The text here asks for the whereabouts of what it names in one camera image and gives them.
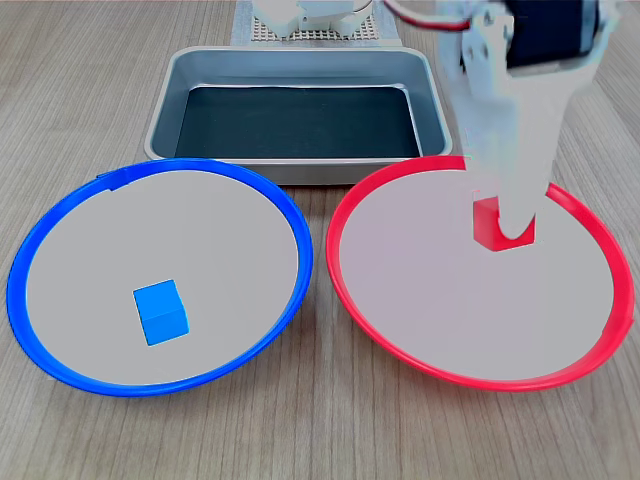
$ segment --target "white mesh grate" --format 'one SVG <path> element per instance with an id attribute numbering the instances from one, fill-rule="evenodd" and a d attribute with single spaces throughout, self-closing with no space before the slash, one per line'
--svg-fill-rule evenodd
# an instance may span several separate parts
<path id="1" fill-rule="evenodd" d="M 276 42 L 278 40 L 283 41 L 296 41 L 296 40 L 378 40 L 378 27 L 373 18 L 373 15 L 369 15 L 367 19 L 362 22 L 362 25 L 356 32 L 350 37 L 343 37 L 334 30 L 311 30 L 308 32 L 296 31 L 289 35 L 287 38 L 278 38 L 269 28 L 257 18 L 253 17 L 253 29 L 251 30 L 252 42 Z"/>

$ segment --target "blue cube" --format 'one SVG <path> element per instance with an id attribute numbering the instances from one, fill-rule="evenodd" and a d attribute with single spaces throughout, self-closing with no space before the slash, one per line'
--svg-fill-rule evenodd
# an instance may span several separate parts
<path id="1" fill-rule="evenodd" d="M 149 346 L 189 333 L 187 313 L 173 280 L 133 292 Z"/>

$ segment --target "red wire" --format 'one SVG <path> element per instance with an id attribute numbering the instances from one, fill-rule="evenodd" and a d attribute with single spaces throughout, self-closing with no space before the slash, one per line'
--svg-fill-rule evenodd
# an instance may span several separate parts
<path id="1" fill-rule="evenodd" d="M 458 23 L 437 23 L 437 22 L 426 22 L 423 20 L 418 20 L 416 18 L 409 17 L 404 15 L 396 9 L 395 5 L 392 5 L 388 0 L 384 0 L 385 5 L 389 10 L 391 10 L 400 20 L 408 23 L 409 25 L 413 25 L 414 27 L 426 28 L 428 30 L 438 30 L 441 32 L 462 32 L 464 30 L 469 30 L 471 28 L 471 21 L 465 20 L 463 22 Z"/>

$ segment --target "tray rim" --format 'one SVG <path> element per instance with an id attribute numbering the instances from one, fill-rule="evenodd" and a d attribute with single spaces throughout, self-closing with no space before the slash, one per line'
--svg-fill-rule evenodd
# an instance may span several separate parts
<path id="1" fill-rule="evenodd" d="M 169 88 L 169 83 L 171 81 L 172 75 L 174 73 L 174 69 L 177 61 L 184 55 L 198 52 L 198 51 L 230 51 L 230 52 L 263 52 L 263 53 L 273 53 L 273 52 L 305 52 L 310 54 L 315 54 L 318 52 L 327 53 L 327 52 L 371 52 L 372 50 L 378 52 L 396 52 L 396 53 L 404 53 L 408 55 L 412 55 L 418 58 L 425 69 L 427 74 L 427 78 L 429 81 L 429 85 L 434 93 L 433 100 L 436 108 L 436 116 L 438 118 L 438 123 L 440 124 L 442 130 L 442 136 L 444 137 L 444 147 L 442 151 L 436 155 L 449 155 L 453 150 L 453 139 L 451 136 L 451 132 L 449 130 L 449 126 L 447 125 L 446 116 L 444 114 L 444 109 L 442 108 L 442 102 L 440 100 L 440 95 L 438 91 L 438 86 L 435 82 L 435 77 L 433 75 L 433 71 L 427 57 L 420 51 L 415 50 L 413 48 L 408 48 L 404 46 L 376 46 L 376 47 L 323 47 L 323 48 L 309 48 L 309 47 L 269 47 L 269 46 L 251 46 L 251 45 L 239 45 L 239 46 L 192 46 L 186 47 L 181 50 L 175 52 L 171 58 L 169 59 L 169 64 L 164 76 L 164 80 L 162 82 L 162 87 L 160 89 L 160 94 L 157 97 L 156 104 L 151 116 L 151 121 L 149 123 L 149 127 L 147 129 L 147 134 L 144 140 L 144 153 L 147 158 L 151 160 L 161 160 L 167 157 L 162 157 L 158 155 L 152 146 L 153 138 L 155 135 L 155 131 L 158 127 L 158 121 L 160 119 L 160 114 L 162 112 L 162 108 L 164 106 L 164 98 L 167 94 L 167 90 Z M 285 158 L 285 159 L 225 159 L 225 158 L 216 158 L 215 160 L 225 162 L 225 163 L 233 163 L 240 166 L 278 166 L 278 167 L 286 167 L 291 164 L 295 164 L 296 166 L 346 166 L 346 165 L 381 165 L 386 166 L 388 164 L 395 164 L 398 162 L 402 162 L 408 160 L 409 158 Z"/>

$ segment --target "red cube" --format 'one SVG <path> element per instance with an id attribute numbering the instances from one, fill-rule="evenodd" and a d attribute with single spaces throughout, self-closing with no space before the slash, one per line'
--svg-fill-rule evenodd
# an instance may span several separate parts
<path id="1" fill-rule="evenodd" d="M 476 242 L 492 252 L 501 252 L 531 245 L 535 241 L 535 218 L 531 220 L 525 232 L 513 240 L 502 234 L 498 218 L 500 218 L 498 197 L 473 202 L 473 238 Z"/>

